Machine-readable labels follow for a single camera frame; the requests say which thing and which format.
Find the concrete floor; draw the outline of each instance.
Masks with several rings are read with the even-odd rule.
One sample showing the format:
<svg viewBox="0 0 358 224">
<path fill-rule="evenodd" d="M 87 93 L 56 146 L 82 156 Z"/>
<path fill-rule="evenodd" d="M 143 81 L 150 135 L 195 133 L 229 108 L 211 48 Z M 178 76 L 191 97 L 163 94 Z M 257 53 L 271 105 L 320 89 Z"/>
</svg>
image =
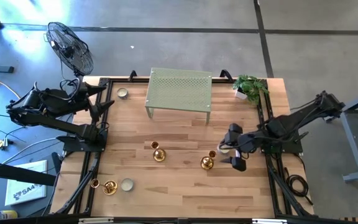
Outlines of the concrete floor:
<svg viewBox="0 0 358 224">
<path fill-rule="evenodd" d="M 266 29 L 358 30 L 358 0 L 260 0 L 260 7 Z M 252 0 L 5 0 L 0 1 L 0 20 L 43 25 L 59 21 L 68 26 L 95 27 L 257 28 Z M 166 67 L 211 71 L 215 76 L 225 68 L 234 76 L 266 77 L 259 34 L 76 34 L 88 43 L 93 54 L 92 75 L 129 75 L 131 70 L 149 75 L 151 67 Z M 358 36 L 267 35 L 267 43 L 274 76 L 285 79 L 291 106 L 310 101 L 322 90 L 344 102 L 358 96 Z M 41 88 L 50 88 L 57 87 L 62 79 L 60 61 L 44 42 L 44 32 L 0 31 L 0 65 L 16 68 L 13 74 L 0 73 L 0 81 L 20 95 L 35 81 Z M 63 72 L 67 78 L 73 77 L 66 66 Z M 13 98 L 0 87 L 0 113 Z M 16 127 L 0 118 L 0 129 L 10 131 Z M 343 174 L 355 172 L 357 167 L 340 120 L 332 124 L 317 120 L 301 130 L 310 132 L 302 143 L 316 214 L 358 217 L 358 181 L 342 181 Z M 32 142 L 62 133 L 33 127 L 16 134 L 27 142 L 16 141 L 15 146 L 0 151 L 0 162 Z M 61 150 L 59 144 L 17 163 Z"/>
</svg>

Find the wooden table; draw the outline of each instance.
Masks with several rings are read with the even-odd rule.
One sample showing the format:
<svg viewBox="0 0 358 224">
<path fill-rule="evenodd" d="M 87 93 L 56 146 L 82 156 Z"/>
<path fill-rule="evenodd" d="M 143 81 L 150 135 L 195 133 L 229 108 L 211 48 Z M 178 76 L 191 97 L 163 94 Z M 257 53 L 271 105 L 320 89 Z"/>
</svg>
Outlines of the wooden table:
<svg viewBox="0 0 358 224">
<path fill-rule="evenodd" d="M 84 81 L 97 85 L 99 78 L 84 77 Z M 290 109 L 283 79 L 268 78 L 267 83 L 274 115 L 288 114 Z M 117 90 L 122 87 L 129 91 L 126 100 L 117 97 Z M 197 112 L 157 110 L 150 119 L 144 110 L 146 93 L 147 83 L 113 85 L 112 99 L 116 102 L 108 114 L 108 143 L 102 153 L 98 179 L 101 183 L 115 180 L 120 185 L 122 179 L 131 178 L 135 187 L 131 192 L 124 192 L 119 186 L 110 196 L 105 195 L 101 187 L 97 188 L 92 216 L 273 217 L 265 157 L 259 151 L 250 155 L 245 172 L 219 162 L 224 158 L 222 155 L 217 156 L 211 170 L 200 167 L 200 159 L 216 150 L 229 124 L 241 125 L 245 133 L 256 130 L 259 120 L 255 105 L 235 98 L 231 84 L 213 84 L 208 125 L 205 115 Z M 75 115 L 73 122 L 90 123 L 91 118 L 83 111 Z M 167 152 L 163 162 L 154 161 L 152 141 L 157 141 Z M 83 157 L 83 152 L 75 152 L 63 161 L 51 212 L 62 207 L 77 187 Z M 305 177 L 297 157 L 285 154 L 282 159 L 291 174 Z M 88 189 L 89 184 L 84 191 L 81 211 L 86 204 Z M 284 211 L 282 193 L 278 190 L 277 194 Z M 305 198 L 297 199 L 313 213 L 313 207 Z"/>
</svg>

